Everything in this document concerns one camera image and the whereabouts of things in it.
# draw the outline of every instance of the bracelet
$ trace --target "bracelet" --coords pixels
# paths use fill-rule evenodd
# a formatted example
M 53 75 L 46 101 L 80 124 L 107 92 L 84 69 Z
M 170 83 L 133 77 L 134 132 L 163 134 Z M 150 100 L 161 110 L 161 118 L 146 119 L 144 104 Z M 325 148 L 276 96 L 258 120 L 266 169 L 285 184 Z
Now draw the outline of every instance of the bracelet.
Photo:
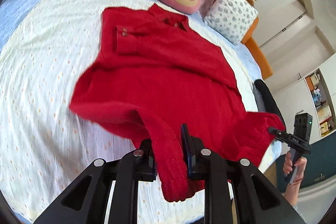
M 304 179 L 305 176 L 302 176 L 302 178 L 298 179 L 298 180 L 294 180 L 292 184 L 290 185 L 297 185 L 297 184 L 300 184 L 301 181 Z

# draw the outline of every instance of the white cabinet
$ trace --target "white cabinet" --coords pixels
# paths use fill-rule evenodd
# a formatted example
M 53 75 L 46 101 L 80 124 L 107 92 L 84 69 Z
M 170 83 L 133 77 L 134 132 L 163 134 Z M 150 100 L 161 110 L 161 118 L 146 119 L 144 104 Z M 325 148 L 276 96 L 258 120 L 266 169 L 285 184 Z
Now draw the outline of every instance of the white cabinet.
M 313 116 L 309 143 L 315 143 L 321 138 L 320 124 L 315 105 L 304 78 L 289 86 L 287 89 L 275 94 L 274 100 L 283 116 L 288 133 L 293 133 L 294 131 L 295 115 L 307 112 Z M 288 150 L 289 147 L 282 143 L 281 154 L 285 154 Z
M 329 94 L 331 96 L 336 94 L 336 54 L 324 62 L 319 69 L 327 84 Z

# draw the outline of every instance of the sweater sleeve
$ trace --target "sweater sleeve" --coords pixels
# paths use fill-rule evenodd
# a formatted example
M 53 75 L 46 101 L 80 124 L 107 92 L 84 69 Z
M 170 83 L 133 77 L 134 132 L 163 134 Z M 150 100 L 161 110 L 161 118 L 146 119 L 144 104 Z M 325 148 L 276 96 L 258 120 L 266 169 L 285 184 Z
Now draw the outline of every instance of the sweater sleeve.
M 236 89 L 233 70 L 217 47 L 181 24 L 116 26 L 116 53 L 139 55 L 211 78 Z

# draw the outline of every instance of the white bedsheet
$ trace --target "white bedsheet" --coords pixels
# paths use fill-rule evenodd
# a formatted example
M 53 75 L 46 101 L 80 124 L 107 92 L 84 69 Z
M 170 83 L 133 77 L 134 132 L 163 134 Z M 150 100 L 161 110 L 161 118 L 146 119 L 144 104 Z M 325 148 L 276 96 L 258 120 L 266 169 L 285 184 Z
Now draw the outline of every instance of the white bedsheet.
M 116 160 L 131 141 L 68 110 L 79 76 L 100 49 L 108 6 L 148 9 L 154 0 L 42 0 L 0 54 L 0 189 L 14 211 L 34 221 L 96 158 Z M 171 8 L 158 3 L 166 10 Z M 235 72 L 246 110 L 257 111 L 252 82 L 234 49 L 190 18 L 190 27 L 220 46 Z M 269 147 L 259 169 L 273 163 Z M 138 223 L 187 223 L 204 214 L 204 191 L 185 202 L 163 199 L 159 179 L 139 184 Z

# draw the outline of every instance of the polka dot pillow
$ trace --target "polka dot pillow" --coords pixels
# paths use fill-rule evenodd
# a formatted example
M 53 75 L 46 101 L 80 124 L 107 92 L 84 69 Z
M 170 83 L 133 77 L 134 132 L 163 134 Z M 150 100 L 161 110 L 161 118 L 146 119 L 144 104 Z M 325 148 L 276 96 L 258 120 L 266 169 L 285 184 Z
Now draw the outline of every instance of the polka dot pillow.
M 246 0 L 216 0 L 204 21 L 232 44 L 241 42 L 258 11 Z

